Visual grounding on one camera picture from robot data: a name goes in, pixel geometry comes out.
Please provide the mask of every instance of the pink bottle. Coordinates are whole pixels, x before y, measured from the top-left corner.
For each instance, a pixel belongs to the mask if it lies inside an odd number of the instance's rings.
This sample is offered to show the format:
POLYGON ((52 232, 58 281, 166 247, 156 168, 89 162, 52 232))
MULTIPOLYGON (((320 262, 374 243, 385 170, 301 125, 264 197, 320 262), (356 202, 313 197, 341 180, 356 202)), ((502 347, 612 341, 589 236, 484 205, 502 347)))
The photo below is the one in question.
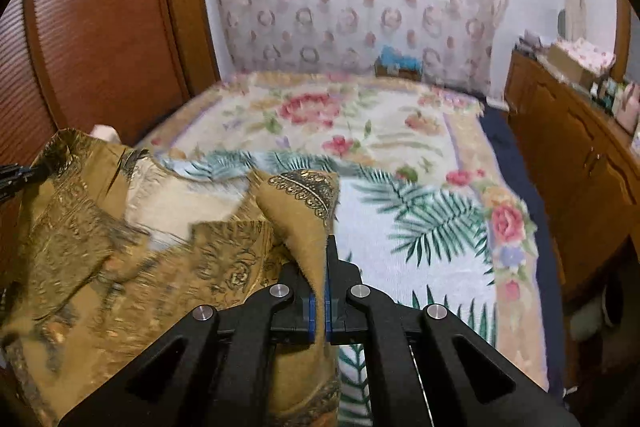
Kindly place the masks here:
POLYGON ((625 87, 622 104, 616 113, 616 120, 629 133, 633 134, 640 112, 640 86, 629 84, 625 87))

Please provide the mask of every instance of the metal screw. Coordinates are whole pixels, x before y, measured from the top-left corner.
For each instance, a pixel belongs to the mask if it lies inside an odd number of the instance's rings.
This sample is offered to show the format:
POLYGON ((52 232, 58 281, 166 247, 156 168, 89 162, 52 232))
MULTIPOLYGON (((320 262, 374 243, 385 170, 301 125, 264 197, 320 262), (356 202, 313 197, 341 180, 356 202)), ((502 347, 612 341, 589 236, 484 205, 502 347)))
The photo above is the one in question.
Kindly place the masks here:
POLYGON ((289 295, 289 287, 286 284, 274 284, 269 293, 274 297, 286 297, 289 295))
POLYGON ((198 306, 191 312, 193 318, 197 321, 208 321, 213 316, 213 308, 211 306, 198 306))
POLYGON ((364 284, 356 284, 355 286, 351 287, 350 291, 351 291, 351 295, 353 295, 354 297, 357 297, 358 299, 364 299, 365 297, 368 297, 369 294, 371 293, 371 290, 369 289, 369 287, 364 284))
POLYGON ((430 304, 427 308, 427 314, 432 319, 440 320, 447 316, 447 309, 442 304, 430 304))

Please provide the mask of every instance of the dark blue bed sheet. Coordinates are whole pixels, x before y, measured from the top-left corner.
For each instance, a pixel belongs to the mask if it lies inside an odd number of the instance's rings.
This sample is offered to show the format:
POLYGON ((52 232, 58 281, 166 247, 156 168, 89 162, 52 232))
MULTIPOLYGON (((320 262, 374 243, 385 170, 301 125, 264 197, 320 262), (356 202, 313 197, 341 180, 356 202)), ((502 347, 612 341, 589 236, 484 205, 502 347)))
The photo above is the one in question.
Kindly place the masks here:
POLYGON ((565 364, 562 298, 545 205, 527 176, 524 159, 518 149, 515 136, 504 119, 504 114, 500 110, 485 105, 484 116, 480 118, 480 123, 494 148, 504 181, 527 203, 530 217, 538 226, 536 232, 538 246, 536 280, 540 289, 542 322, 545 328, 549 393, 561 400, 564 389, 562 374, 565 364))

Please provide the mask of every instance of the bed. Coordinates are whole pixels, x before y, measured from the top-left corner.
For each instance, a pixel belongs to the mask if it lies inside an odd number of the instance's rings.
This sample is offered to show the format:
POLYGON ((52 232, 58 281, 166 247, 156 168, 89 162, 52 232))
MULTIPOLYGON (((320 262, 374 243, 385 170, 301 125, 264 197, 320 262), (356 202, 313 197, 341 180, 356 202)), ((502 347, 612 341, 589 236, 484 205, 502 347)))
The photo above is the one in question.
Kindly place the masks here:
MULTIPOLYGON (((340 174, 335 236, 365 283, 440 302, 558 400, 561 296, 543 202, 499 111, 391 78, 238 74, 143 142, 164 168, 340 174)), ((362 346, 340 349, 340 419, 370 416, 362 346)))

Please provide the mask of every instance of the floral bedspread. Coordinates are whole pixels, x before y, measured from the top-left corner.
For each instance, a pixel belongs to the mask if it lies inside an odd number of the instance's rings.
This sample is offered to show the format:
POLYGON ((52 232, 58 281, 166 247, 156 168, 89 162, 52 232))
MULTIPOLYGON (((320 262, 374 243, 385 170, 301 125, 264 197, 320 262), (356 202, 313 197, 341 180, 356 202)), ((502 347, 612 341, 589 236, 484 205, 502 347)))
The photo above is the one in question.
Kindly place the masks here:
MULTIPOLYGON (((203 93, 143 145, 195 178, 338 172, 338 253, 363 281, 408 306, 444 304, 546 389, 536 226, 481 112, 474 98, 402 80, 252 73, 203 93)), ((340 416, 367 424, 362 347, 342 349, 340 367, 340 416)))

